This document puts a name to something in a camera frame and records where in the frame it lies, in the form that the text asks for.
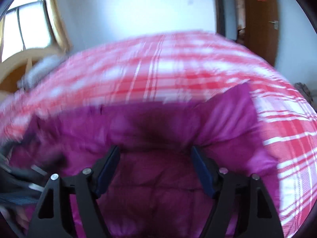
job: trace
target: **curtain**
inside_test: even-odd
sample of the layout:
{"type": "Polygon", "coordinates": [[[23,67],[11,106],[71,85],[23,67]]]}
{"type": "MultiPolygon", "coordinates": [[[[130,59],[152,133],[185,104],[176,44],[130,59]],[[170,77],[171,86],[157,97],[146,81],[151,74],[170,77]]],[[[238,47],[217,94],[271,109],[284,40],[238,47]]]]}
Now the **curtain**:
{"type": "Polygon", "coordinates": [[[5,21],[5,15],[0,21],[0,62],[2,62],[4,21],[5,21]]]}
{"type": "Polygon", "coordinates": [[[72,44],[68,38],[64,22],[58,11],[57,0],[45,0],[52,30],[59,47],[66,53],[69,52],[72,44]]]}

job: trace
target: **purple fabric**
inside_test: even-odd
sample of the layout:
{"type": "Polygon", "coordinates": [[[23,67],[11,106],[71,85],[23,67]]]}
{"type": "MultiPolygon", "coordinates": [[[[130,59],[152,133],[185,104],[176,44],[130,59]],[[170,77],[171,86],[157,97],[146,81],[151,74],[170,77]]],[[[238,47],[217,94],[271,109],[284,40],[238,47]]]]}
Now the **purple fabric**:
{"type": "MultiPolygon", "coordinates": [[[[199,145],[220,167],[259,174],[279,209],[277,160],[260,138],[248,84],[207,102],[84,107],[46,120],[33,117],[36,141],[16,149],[11,164],[29,167],[56,152],[75,175],[121,147],[116,175],[98,204],[114,237],[199,237],[213,200],[202,190],[189,152],[199,145]]],[[[79,237],[85,237],[71,198],[79,237]]],[[[232,234],[233,218],[227,233],[232,234]]]]}

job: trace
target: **white wall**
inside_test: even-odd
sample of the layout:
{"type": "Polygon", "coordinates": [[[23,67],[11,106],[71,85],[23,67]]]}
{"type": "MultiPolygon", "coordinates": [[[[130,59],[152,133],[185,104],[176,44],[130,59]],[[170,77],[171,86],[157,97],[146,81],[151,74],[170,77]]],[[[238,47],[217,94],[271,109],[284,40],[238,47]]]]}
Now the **white wall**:
{"type": "Polygon", "coordinates": [[[280,15],[275,68],[292,84],[317,90],[317,34],[296,0],[277,0],[280,15]]]}
{"type": "Polygon", "coordinates": [[[226,38],[237,39],[237,13],[235,0],[223,0],[226,38]]]}
{"type": "Polygon", "coordinates": [[[57,0],[74,52],[130,36],[216,31],[215,0],[57,0]]]}

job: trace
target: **plaid fabric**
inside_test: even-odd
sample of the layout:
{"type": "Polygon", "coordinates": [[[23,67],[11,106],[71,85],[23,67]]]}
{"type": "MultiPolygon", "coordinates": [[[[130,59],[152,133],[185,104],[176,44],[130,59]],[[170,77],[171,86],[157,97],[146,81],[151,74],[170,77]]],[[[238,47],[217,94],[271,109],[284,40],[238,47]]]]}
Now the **plaid fabric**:
{"type": "Polygon", "coordinates": [[[130,101],[208,100],[249,82],[267,149],[279,159],[285,237],[304,222],[317,196],[317,115],[263,59],[215,34],[145,36],[81,52],[29,94],[0,108],[0,135],[21,138],[31,115],[130,101]]]}

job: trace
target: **wooden headboard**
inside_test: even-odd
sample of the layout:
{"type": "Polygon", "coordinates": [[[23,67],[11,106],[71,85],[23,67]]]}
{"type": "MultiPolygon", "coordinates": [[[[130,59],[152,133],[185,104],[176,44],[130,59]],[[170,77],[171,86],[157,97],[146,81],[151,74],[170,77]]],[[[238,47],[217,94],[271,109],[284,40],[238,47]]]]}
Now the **wooden headboard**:
{"type": "Polygon", "coordinates": [[[18,52],[0,63],[0,93],[2,93],[2,96],[16,92],[18,90],[17,81],[35,63],[50,55],[63,55],[63,52],[54,46],[32,48],[18,52]]]}

